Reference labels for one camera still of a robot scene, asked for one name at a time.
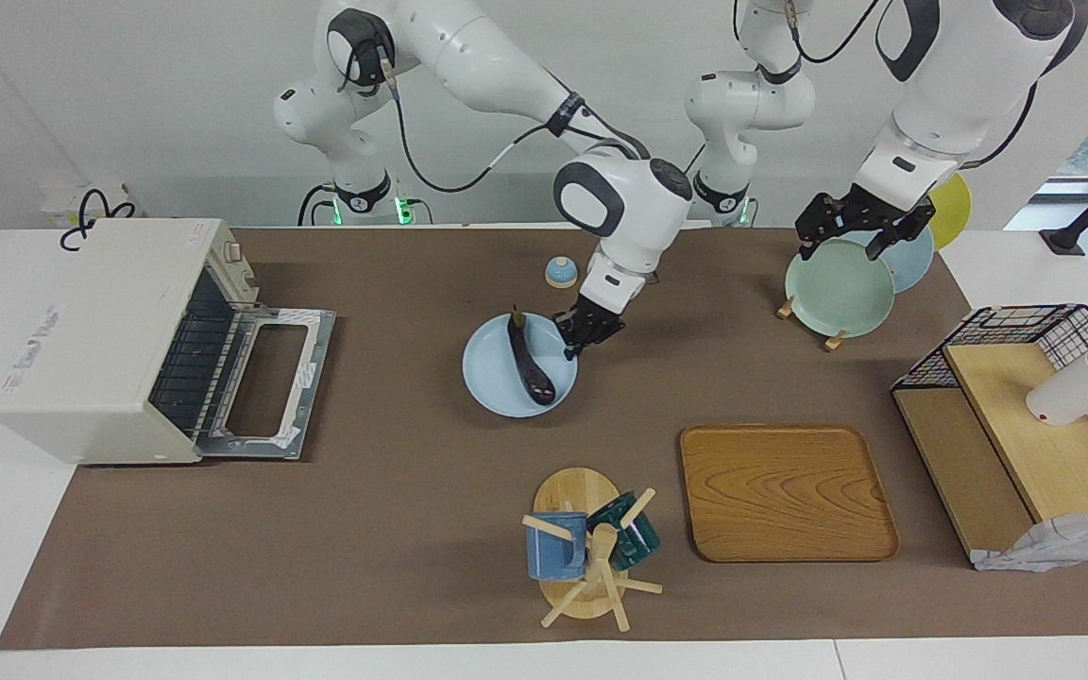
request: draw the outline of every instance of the white toaster oven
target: white toaster oven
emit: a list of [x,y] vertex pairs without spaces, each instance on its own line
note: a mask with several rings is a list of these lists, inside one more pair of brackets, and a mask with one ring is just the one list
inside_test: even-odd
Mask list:
[[[0,384],[0,422],[70,463],[297,459],[335,313],[259,305],[215,219],[100,219]],[[225,429],[255,337],[307,327],[272,436]]]

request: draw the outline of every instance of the wooden round base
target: wooden round base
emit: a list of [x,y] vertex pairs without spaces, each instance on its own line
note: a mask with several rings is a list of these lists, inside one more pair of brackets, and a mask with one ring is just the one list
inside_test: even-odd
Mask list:
[[[532,511],[583,511],[591,514],[611,503],[619,495],[610,479],[589,468],[568,468],[553,474],[541,483],[535,492]],[[617,577],[627,578],[626,571]],[[541,581],[541,591],[548,605],[556,606],[578,581]],[[561,614],[571,619],[596,619],[613,609],[607,591],[598,586],[586,586],[578,598],[569,603]]]

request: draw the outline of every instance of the yellow plate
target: yellow plate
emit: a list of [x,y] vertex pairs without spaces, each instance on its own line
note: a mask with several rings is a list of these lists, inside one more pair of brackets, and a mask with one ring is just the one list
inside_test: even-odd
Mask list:
[[941,250],[967,226],[972,217],[972,190],[963,175],[954,173],[951,180],[929,193],[929,199],[935,202],[929,232],[935,236],[935,249]]

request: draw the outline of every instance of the dark green mug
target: dark green mug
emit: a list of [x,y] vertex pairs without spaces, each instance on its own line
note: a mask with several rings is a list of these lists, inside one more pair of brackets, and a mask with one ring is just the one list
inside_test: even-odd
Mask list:
[[635,521],[620,529],[619,522],[635,505],[635,494],[626,491],[611,503],[598,508],[589,519],[586,519],[586,530],[593,531],[599,524],[610,524],[616,528],[616,549],[613,549],[609,564],[617,571],[626,571],[635,565],[646,560],[660,545],[662,540],[657,539],[657,532],[653,530],[653,524],[648,523],[648,518],[644,512],[635,516]]

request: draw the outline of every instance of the brown tabletop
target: brown tabletop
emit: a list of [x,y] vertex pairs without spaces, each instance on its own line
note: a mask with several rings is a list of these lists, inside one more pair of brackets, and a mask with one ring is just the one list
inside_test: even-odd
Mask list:
[[[627,329],[582,358],[552,412],[484,411],[461,379],[477,326],[510,305],[549,313],[552,255],[578,232],[243,232],[261,298],[338,324],[301,461],[78,469],[0,648],[1088,633],[1088,562],[976,572],[889,396],[967,311],[941,261],[888,322],[837,354],[772,312],[786,230],[683,233]],[[273,341],[280,362],[289,343]],[[243,410],[286,384],[247,384]],[[691,549],[677,436],[688,425],[843,423],[871,448],[901,534],[878,564],[710,564]],[[632,576],[632,630],[545,630],[519,516],[558,469],[657,490],[663,546]]]

